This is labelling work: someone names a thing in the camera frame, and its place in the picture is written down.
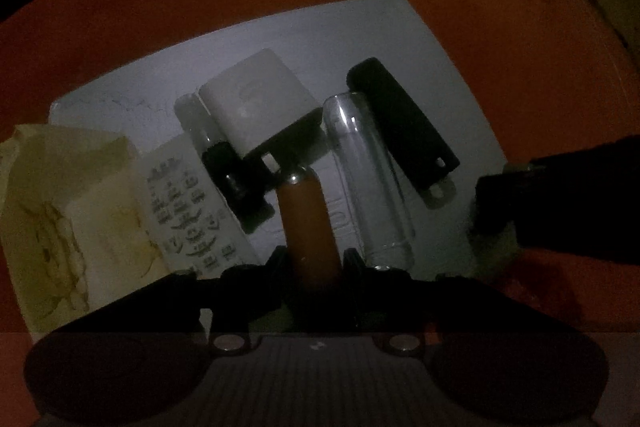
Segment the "clear glass tube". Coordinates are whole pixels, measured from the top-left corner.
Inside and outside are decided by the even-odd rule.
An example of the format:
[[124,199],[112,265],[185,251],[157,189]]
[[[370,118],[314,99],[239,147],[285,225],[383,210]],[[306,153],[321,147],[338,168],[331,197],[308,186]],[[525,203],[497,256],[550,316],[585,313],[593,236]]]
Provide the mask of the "clear glass tube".
[[364,262],[380,271],[410,270],[411,219],[369,106],[360,94],[344,92],[326,99],[322,117]]

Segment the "black bar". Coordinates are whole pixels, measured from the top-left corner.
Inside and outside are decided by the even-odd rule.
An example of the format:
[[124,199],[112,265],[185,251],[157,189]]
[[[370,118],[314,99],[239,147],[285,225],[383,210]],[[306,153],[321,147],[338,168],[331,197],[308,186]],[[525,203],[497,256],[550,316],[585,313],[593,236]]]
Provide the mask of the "black bar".
[[367,103],[386,150],[425,205],[438,209],[451,202],[457,190],[449,175],[460,160],[382,62],[360,62],[346,83]]

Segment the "white box lid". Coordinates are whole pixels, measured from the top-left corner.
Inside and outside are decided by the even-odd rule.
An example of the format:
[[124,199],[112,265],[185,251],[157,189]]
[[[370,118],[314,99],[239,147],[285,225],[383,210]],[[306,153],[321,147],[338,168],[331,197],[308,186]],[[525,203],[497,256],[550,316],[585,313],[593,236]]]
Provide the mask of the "white box lid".
[[445,204],[424,202],[402,184],[416,231],[412,275],[471,275],[466,236],[478,178],[506,161],[476,98],[407,0],[349,0],[250,20],[170,46],[65,89],[49,113],[57,126],[128,136],[142,153],[174,139],[179,96],[263,49],[275,54],[318,101],[346,90],[352,66],[378,58],[452,148],[460,166],[440,187]]

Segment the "red tablecloth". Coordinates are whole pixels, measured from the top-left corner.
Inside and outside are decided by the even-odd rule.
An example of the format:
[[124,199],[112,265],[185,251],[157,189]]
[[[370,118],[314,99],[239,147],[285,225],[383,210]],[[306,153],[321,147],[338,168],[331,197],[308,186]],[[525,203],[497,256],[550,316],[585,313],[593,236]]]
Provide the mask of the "red tablecloth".
[[[65,89],[210,32],[349,0],[34,0],[1,25],[1,135]],[[476,98],[507,162],[639,131],[639,74],[588,0],[407,0]]]

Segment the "white remote control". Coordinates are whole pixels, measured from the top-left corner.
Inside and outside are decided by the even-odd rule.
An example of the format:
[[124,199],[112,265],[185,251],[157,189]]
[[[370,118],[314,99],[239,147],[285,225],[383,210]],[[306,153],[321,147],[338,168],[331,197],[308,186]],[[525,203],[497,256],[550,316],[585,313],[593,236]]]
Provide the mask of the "white remote control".
[[170,271],[216,279],[233,265],[259,265],[189,135],[138,158],[134,179],[146,229]]

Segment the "clear tube with black clip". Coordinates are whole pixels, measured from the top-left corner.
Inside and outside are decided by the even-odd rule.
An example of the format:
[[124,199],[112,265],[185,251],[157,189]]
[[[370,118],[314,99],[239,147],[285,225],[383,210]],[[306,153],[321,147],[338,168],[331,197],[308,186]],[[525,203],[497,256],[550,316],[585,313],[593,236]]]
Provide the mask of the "clear tube with black clip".
[[245,164],[196,94],[180,96],[174,111],[243,231],[253,233],[274,213],[265,199],[262,170]]

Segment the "white power adapter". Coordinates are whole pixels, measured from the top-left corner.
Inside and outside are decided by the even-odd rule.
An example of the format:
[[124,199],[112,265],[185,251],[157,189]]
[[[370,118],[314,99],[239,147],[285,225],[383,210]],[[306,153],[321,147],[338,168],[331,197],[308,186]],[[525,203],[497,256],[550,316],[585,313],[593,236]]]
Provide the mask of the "white power adapter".
[[320,127],[320,104],[270,49],[208,80],[198,96],[235,152],[271,172],[293,164]]

